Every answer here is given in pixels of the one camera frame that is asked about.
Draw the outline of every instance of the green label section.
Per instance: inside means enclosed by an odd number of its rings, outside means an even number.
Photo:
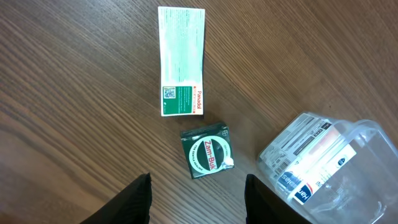
[[[163,87],[163,114],[192,113],[192,86]]]

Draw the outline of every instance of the green and white box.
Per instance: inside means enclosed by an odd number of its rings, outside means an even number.
[[[203,114],[205,10],[159,7],[162,116]]]

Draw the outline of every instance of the circular label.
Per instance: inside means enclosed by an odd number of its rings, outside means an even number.
[[[217,156],[218,153],[215,153],[215,150],[223,151],[223,156]],[[207,163],[209,169],[205,168],[198,160],[198,153],[206,153]],[[217,159],[221,159],[222,162],[220,166],[217,166]],[[189,163],[192,168],[201,174],[213,174],[218,172],[224,168],[223,162],[229,161],[231,158],[231,148],[225,139],[218,136],[206,136],[199,139],[194,145],[191,147],[189,152]]]

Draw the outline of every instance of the barcode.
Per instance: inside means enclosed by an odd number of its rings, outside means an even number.
[[[278,169],[275,170],[275,172],[279,175],[283,170],[289,166],[291,162],[288,159],[285,159],[285,161],[278,167]]]

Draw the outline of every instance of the wood grain surface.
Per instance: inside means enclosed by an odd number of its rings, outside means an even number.
[[[206,9],[205,115],[161,118],[157,6]],[[246,174],[295,116],[398,145],[398,5],[0,0],[0,223],[78,223],[139,174],[152,223],[245,223]],[[191,180],[179,133],[222,120],[236,167]]]

